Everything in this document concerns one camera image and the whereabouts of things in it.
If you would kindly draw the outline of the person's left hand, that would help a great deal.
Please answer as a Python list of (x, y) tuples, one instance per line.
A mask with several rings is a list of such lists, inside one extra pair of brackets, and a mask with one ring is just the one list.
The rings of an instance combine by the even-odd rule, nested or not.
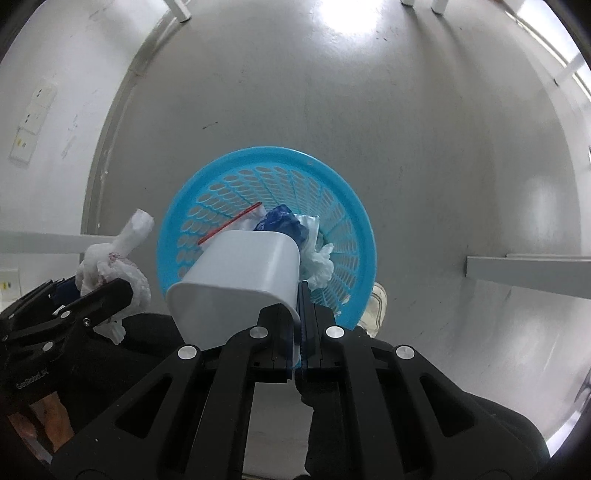
[(57, 392), (31, 404), (23, 412), (12, 413), (8, 420), (29, 451), (47, 464), (74, 436), (67, 410)]

